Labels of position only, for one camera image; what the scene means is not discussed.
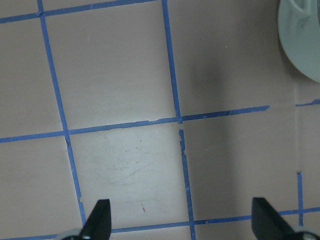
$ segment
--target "white ceramic object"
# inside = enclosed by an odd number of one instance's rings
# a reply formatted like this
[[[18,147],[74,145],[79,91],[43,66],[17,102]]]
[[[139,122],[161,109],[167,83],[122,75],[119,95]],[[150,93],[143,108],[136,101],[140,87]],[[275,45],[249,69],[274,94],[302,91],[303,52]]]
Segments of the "white ceramic object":
[[[293,65],[320,82],[320,0],[281,0],[278,32]]]

